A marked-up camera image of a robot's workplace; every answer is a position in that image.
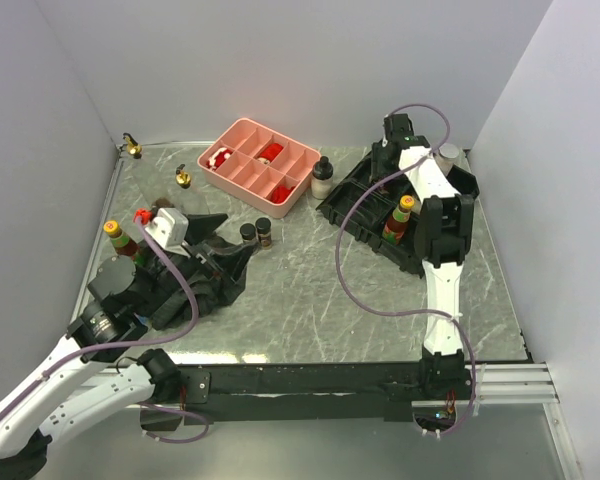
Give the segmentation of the dark spice jar black lid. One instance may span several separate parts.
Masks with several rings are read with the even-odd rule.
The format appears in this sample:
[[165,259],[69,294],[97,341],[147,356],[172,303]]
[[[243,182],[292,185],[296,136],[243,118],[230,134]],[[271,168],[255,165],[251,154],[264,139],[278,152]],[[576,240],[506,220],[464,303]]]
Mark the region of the dark spice jar black lid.
[[244,223],[239,228],[242,242],[245,245],[254,245],[258,242],[258,234],[254,224]]

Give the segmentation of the blue label white granule bottle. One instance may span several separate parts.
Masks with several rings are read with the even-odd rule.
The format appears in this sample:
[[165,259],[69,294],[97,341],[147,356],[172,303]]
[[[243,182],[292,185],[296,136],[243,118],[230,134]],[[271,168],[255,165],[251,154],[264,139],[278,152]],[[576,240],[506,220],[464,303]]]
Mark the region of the blue label white granule bottle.
[[435,155],[436,163],[445,176],[447,176],[458,159],[461,149],[452,143],[444,143]]

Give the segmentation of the glass oil bottle gold spout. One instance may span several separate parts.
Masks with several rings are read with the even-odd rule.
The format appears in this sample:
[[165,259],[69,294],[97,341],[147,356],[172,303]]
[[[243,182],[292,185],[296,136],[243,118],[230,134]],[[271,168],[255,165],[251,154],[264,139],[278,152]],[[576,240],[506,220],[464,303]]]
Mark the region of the glass oil bottle gold spout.
[[183,190],[189,189],[192,184],[192,177],[186,171],[184,164],[180,164],[175,171],[176,184]]

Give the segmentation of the white salt bottle black cap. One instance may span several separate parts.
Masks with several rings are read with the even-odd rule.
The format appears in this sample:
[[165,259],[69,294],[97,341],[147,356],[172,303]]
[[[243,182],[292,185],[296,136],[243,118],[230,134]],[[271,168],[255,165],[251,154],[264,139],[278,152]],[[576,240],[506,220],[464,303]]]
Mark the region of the white salt bottle black cap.
[[333,175],[333,164],[327,156],[321,156],[312,168],[311,193],[314,198],[327,198],[332,189]]

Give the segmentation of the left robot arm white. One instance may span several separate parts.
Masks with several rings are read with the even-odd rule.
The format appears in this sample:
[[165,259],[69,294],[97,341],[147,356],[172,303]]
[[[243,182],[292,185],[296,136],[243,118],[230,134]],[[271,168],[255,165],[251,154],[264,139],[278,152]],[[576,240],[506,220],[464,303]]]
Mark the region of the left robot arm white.
[[179,315],[192,321],[243,291],[254,242],[216,233],[222,214],[141,213],[137,252],[103,261],[91,301],[46,359],[0,402],[0,479],[30,479],[50,447],[131,404],[162,410],[188,393],[187,379],[150,340]]

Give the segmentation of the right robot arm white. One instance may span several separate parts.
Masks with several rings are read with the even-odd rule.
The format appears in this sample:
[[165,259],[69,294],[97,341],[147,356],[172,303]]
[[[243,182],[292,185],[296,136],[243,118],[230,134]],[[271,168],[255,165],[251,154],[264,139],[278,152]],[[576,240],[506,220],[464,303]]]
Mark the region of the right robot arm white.
[[417,137],[409,116],[392,113],[383,121],[384,136],[372,145],[370,183],[402,169],[420,202],[413,234],[415,256],[422,261],[427,286],[426,355],[450,357],[462,351],[459,283],[470,250],[474,199],[448,180],[428,143]]

